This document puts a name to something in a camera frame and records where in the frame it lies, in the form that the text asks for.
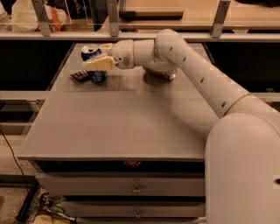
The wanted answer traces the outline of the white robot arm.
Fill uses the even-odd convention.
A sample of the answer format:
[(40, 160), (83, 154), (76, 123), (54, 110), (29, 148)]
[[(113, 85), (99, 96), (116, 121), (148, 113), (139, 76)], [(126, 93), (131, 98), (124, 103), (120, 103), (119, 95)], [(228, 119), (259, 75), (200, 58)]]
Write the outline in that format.
[(177, 32), (101, 46), (88, 71), (178, 67), (219, 117), (205, 149), (207, 224), (280, 224), (280, 113), (196, 53)]

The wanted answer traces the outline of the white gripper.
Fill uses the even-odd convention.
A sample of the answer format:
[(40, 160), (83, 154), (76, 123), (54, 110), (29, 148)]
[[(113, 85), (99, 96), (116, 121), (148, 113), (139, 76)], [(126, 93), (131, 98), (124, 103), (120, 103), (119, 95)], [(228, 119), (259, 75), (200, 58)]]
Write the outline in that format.
[(115, 44), (107, 43), (99, 45), (99, 48), (108, 56), (86, 61), (85, 68), (88, 71), (108, 71), (112, 70), (115, 65), (120, 69), (132, 69), (136, 66), (133, 40), (121, 40)]

